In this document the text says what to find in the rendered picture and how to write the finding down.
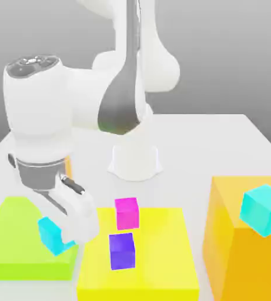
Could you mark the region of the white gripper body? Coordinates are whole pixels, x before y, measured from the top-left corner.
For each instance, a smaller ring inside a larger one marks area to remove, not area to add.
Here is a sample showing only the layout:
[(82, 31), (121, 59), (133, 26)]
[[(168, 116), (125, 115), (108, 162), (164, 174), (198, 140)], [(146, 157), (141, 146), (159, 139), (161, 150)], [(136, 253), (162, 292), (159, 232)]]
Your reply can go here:
[(99, 233), (99, 219), (92, 196), (74, 181), (56, 181), (55, 187), (37, 191), (34, 204), (61, 230), (63, 243), (81, 245)]

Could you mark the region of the small cyan cube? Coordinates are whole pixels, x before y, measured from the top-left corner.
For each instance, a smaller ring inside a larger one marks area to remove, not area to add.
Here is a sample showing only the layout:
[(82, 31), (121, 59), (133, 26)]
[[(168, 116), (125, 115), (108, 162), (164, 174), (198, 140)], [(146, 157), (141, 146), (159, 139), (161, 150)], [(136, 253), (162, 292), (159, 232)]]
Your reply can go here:
[(48, 217), (38, 220), (38, 229), (41, 242), (54, 256), (58, 256), (76, 245), (73, 240), (63, 243), (61, 228)]

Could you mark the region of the small magenta cube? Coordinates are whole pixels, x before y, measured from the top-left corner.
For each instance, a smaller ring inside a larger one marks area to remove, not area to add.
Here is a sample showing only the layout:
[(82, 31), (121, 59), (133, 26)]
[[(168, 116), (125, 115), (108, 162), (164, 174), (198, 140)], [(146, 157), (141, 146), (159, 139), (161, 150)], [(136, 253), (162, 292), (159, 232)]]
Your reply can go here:
[(139, 206), (137, 198), (115, 199), (117, 230), (139, 228)]

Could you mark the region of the small orange cube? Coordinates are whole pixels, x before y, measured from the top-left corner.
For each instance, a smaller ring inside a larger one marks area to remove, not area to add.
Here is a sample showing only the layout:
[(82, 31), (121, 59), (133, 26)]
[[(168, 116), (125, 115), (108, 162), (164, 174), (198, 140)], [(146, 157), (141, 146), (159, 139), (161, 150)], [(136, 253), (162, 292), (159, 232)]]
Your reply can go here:
[(64, 160), (64, 163), (65, 163), (65, 175), (67, 177), (69, 177), (70, 179), (72, 179), (73, 176), (72, 176), (71, 157), (70, 156), (66, 156), (65, 160)]

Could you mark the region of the small purple cube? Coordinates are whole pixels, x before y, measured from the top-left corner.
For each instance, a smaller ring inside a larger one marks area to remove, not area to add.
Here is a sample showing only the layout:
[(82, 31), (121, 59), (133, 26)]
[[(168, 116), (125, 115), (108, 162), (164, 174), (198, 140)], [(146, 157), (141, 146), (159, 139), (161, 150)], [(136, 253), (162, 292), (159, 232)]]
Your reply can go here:
[(133, 233), (109, 235), (112, 270), (135, 268), (135, 244)]

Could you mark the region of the small turquoise cube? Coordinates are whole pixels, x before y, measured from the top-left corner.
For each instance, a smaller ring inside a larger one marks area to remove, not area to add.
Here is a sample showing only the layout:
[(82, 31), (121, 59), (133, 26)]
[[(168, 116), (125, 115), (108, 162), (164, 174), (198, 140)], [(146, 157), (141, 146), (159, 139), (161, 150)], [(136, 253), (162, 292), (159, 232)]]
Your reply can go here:
[(271, 235), (271, 186), (245, 192), (239, 217), (262, 237)]

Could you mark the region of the large lime green box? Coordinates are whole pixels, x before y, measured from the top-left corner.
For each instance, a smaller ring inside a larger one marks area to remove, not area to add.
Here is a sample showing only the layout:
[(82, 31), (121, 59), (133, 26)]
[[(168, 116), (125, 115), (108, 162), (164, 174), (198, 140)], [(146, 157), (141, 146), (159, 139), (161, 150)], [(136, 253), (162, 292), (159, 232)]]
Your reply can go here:
[(27, 198), (7, 197), (0, 206), (0, 281), (71, 280), (78, 247), (54, 256), (41, 242), (42, 215)]

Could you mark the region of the large yellow box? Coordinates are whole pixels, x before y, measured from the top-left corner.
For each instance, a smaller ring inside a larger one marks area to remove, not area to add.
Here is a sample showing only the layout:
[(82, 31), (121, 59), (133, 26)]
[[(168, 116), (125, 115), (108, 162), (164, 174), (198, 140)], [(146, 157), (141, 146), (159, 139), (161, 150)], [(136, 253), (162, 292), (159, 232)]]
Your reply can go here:
[(198, 301), (199, 283), (181, 208), (141, 208), (132, 229), (135, 268), (112, 270), (114, 208), (99, 208), (100, 231), (85, 245), (77, 301)]

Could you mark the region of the large orange box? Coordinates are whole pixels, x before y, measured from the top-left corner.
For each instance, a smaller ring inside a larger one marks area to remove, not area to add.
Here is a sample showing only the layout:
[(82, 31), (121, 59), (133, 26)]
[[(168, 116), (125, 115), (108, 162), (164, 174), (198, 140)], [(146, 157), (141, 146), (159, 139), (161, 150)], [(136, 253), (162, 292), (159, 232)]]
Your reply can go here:
[(271, 186), (271, 176), (214, 176), (203, 259), (215, 301), (271, 301), (271, 235), (240, 220), (243, 194)]

